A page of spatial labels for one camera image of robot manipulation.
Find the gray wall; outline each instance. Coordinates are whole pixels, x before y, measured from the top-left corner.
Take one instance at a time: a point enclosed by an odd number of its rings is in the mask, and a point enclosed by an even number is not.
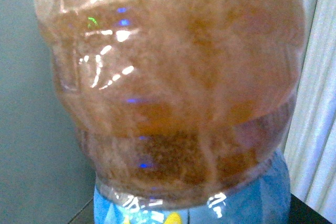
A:
[[[0,0],[0,223],[68,223],[93,195],[49,61],[33,0]]]

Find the brown liquid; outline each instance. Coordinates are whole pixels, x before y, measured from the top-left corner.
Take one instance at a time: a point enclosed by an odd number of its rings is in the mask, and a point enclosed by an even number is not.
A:
[[[206,197],[246,180],[282,140],[302,0],[53,1],[37,14],[56,91],[107,186]]]

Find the white curtain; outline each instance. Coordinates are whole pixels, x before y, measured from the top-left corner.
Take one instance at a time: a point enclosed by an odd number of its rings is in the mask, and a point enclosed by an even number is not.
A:
[[[318,0],[285,158],[291,190],[336,224],[336,0]]]

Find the liquid surface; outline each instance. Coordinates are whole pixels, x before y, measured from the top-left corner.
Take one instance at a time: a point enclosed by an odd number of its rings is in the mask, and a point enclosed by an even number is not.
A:
[[[104,184],[206,197],[257,176],[282,140],[302,0],[35,2],[58,97]]]

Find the blue plastic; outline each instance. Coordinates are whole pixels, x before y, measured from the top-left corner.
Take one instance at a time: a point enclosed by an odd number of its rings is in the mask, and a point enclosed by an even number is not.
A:
[[[236,194],[218,194],[190,209],[142,210],[136,200],[115,205],[94,191],[95,224],[285,224],[290,208],[290,181],[283,154],[276,150],[266,173]]]

